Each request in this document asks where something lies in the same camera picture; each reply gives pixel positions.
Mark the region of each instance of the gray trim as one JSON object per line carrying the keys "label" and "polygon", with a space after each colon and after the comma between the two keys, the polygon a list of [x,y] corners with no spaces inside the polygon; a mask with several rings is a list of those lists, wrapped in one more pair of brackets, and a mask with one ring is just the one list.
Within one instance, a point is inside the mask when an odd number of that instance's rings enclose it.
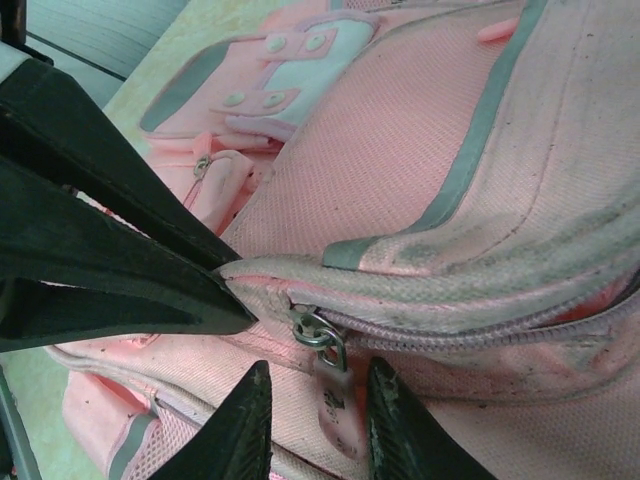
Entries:
{"label": "gray trim", "polygon": [[13,463],[20,480],[42,480],[38,462],[31,450],[29,437],[13,401],[13,395],[0,368],[0,419],[9,442]]}
{"label": "gray trim", "polygon": [[29,55],[0,42],[0,83],[4,82]]}
{"label": "gray trim", "polygon": [[140,120],[140,128],[153,132],[189,100],[227,56],[231,41],[217,43],[197,54],[178,73]]}
{"label": "gray trim", "polygon": [[109,480],[122,480],[127,466],[131,463],[136,453],[138,453],[140,447],[142,447],[144,435],[149,425],[151,425],[151,422],[156,420],[156,418],[157,417],[152,415],[136,415],[131,422],[127,438],[111,461],[111,465],[109,466]]}
{"label": "gray trim", "polygon": [[[513,68],[531,33],[537,26],[546,5],[547,0],[528,1],[522,11],[517,30],[491,68],[484,92],[474,110],[467,135],[440,191],[420,219],[398,234],[417,233],[437,228],[446,223],[458,209],[482,159],[485,145],[494,128],[498,108],[511,80]],[[323,265],[357,270],[367,249],[380,238],[383,237],[348,240],[329,245],[324,251]]]}

